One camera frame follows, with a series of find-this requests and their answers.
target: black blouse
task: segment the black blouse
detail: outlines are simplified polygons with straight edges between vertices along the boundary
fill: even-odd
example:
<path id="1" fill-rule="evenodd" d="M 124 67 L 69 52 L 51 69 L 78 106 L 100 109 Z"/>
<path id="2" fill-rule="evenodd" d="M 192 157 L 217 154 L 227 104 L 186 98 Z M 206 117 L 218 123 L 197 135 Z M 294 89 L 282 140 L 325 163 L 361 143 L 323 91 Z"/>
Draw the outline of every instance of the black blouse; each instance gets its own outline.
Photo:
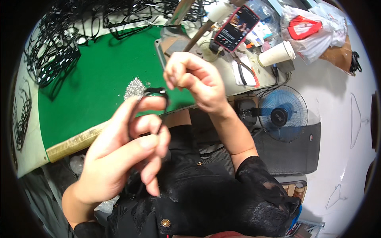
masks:
<path id="1" fill-rule="evenodd" d="M 300 199 L 289 197 L 257 156 L 239 166 L 235 178 L 172 155 L 157 175 L 160 197 L 150 196 L 140 181 L 131 183 L 108 217 L 108 226 L 84 222 L 78 238 L 204 237 L 223 231 L 280 237 L 296 217 Z"/>

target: electric fan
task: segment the electric fan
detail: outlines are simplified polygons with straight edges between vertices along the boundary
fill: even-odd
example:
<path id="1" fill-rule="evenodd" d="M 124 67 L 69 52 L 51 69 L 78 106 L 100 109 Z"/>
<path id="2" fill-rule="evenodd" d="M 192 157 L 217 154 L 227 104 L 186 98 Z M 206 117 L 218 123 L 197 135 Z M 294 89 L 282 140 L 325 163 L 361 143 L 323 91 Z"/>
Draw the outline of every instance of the electric fan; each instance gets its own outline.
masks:
<path id="1" fill-rule="evenodd" d="M 279 86 L 259 99 L 258 108 L 241 110 L 244 117 L 258 117 L 262 128 L 272 138 L 292 142 L 307 125 L 308 111 L 302 96 L 289 86 Z"/>

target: black lace sleeve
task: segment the black lace sleeve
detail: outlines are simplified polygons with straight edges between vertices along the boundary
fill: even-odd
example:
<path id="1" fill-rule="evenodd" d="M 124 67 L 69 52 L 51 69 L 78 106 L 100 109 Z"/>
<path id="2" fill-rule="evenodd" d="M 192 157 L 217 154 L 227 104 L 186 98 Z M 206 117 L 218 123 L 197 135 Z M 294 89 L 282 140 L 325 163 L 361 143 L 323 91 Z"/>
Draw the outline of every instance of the black lace sleeve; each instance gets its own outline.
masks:
<path id="1" fill-rule="evenodd" d="M 76 225 L 74 233 L 78 238 L 105 238 L 105 228 L 97 222 L 83 222 Z"/>
<path id="2" fill-rule="evenodd" d="M 235 178 L 263 198 L 289 215 L 299 208 L 300 199 L 289 197 L 283 186 L 267 171 L 265 163 L 258 156 L 245 159 L 238 167 Z"/>

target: red logo on bag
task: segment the red logo on bag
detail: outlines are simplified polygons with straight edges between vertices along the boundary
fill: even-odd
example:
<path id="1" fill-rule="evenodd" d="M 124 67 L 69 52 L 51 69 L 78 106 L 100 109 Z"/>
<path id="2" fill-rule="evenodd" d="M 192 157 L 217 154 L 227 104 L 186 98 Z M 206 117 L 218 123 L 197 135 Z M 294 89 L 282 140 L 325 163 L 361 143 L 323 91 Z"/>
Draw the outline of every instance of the red logo on bag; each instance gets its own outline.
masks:
<path id="1" fill-rule="evenodd" d="M 287 29 L 292 39 L 302 40 L 318 32 L 322 26 L 321 22 L 313 21 L 298 15 L 290 21 Z"/>

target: gold edge trim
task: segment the gold edge trim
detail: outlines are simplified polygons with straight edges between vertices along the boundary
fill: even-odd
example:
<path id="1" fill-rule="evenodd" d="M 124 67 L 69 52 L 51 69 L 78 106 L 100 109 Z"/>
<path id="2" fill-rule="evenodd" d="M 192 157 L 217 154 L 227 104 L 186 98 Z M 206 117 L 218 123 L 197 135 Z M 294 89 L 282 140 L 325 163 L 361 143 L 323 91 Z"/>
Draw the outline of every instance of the gold edge trim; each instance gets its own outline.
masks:
<path id="1" fill-rule="evenodd" d="M 87 129 L 86 131 L 73 136 L 72 138 L 69 138 L 59 144 L 48 148 L 46 150 L 46 154 L 48 155 L 49 161 L 54 163 L 64 158 L 65 156 L 71 155 L 75 152 L 89 147 L 106 125 L 107 121 L 93 126 L 92 128 Z"/>

